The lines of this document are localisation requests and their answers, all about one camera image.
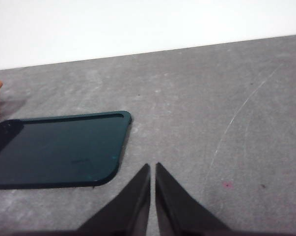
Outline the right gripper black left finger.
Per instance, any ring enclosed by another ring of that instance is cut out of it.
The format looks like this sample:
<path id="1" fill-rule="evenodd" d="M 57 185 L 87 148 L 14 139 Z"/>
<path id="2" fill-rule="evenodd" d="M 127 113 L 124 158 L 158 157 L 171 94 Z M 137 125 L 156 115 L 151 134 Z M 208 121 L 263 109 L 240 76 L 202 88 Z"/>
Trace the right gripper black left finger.
<path id="1" fill-rule="evenodd" d="M 145 164 L 113 200 L 77 231 L 86 236 L 144 236 L 150 198 L 151 168 Z"/>

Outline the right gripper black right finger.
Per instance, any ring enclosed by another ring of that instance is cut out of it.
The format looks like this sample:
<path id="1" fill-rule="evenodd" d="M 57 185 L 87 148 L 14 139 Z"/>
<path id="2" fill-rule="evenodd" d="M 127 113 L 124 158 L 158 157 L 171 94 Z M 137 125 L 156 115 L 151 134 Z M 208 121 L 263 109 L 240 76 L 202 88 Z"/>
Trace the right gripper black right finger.
<path id="1" fill-rule="evenodd" d="M 156 164 L 156 199 L 175 236 L 234 236 L 226 224 L 200 205 L 161 164 Z"/>

